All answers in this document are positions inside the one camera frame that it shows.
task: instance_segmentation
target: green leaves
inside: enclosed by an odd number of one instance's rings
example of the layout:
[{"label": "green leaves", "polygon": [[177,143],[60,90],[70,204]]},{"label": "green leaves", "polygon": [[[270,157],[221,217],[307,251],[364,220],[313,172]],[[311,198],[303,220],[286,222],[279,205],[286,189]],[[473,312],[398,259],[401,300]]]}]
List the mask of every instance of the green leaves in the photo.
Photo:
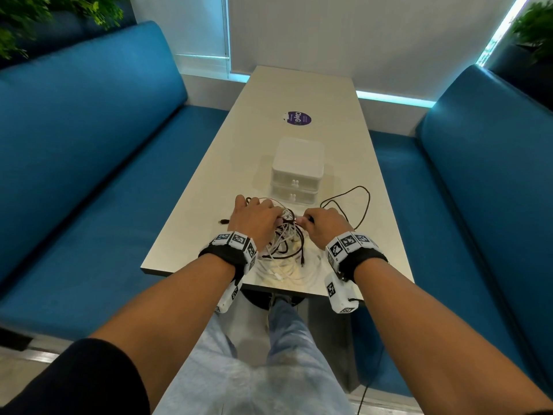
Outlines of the green leaves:
[{"label": "green leaves", "polygon": [[51,11],[68,10],[81,17],[91,17],[106,29],[119,26],[123,11],[120,0],[0,0],[0,57],[25,55],[17,47],[18,38],[34,37],[33,23],[51,20]]},{"label": "green leaves", "polygon": [[521,44],[536,47],[536,60],[553,57],[553,0],[532,3],[528,11],[513,22],[512,32]]}]

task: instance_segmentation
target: jeans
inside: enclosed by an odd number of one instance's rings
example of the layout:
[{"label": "jeans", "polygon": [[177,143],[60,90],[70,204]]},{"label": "jeans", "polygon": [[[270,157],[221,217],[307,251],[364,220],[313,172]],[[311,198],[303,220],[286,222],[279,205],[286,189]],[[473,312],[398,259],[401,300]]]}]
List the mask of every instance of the jeans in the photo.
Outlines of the jeans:
[{"label": "jeans", "polygon": [[155,415],[352,414],[352,407],[298,313],[284,300],[269,312],[266,365],[251,367],[211,317]]}]

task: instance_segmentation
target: seat backrest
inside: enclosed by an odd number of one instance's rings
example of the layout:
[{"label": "seat backrest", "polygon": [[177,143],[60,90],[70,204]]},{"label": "seat backrest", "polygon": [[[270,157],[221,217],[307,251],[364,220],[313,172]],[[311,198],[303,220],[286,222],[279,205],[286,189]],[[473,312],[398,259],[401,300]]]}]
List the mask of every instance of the seat backrest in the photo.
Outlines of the seat backrest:
[{"label": "seat backrest", "polygon": [[418,137],[551,382],[553,114],[471,66]]},{"label": "seat backrest", "polygon": [[0,72],[0,281],[186,101],[154,22]]}]

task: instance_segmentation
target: table top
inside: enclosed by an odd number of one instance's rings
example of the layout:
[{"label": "table top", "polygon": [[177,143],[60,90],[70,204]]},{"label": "table top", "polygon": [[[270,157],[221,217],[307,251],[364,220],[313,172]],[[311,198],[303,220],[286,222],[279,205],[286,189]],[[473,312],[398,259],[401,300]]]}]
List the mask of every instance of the table top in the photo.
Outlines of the table top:
[{"label": "table top", "polygon": [[[283,118],[300,111],[311,118],[292,125]],[[170,274],[194,260],[214,236],[226,231],[236,195],[270,197],[271,168],[281,137],[315,140],[325,146],[325,171],[314,206],[362,185],[370,206],[357,229],[370,236],[390,263],[411,281],[412,274],[391,208],[363,112],[350,78],[258,66],[205,153],[188,186],[151,247],[141,268]],[[337,201],[352,225],[367,205],[361,189]],[[307,206],[283,202],[296,215]],[[306,239],[303,268],[282,280],[256,264],[242,288],[280,290],[296,295],[324,295],[332,271],[324,254]],[[357,297],[361,293],[357,287]]]}]

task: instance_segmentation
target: forearm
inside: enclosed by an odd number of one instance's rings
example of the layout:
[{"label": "forearm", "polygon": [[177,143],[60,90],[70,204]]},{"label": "forearm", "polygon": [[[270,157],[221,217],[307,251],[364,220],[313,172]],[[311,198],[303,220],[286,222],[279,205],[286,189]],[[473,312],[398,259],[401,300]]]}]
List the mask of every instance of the forearm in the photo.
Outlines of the forearm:
[{"label": "forearm", "polygon": [[553,408],[515,364],[383,260],[359,265],[355,280],[425,413],[521,415]]},{"label": "forearm", "polygon": [[144,291],[91,335],[119,347],[135,363],[152,411],[233,276],[234,266],[203,255]]}]

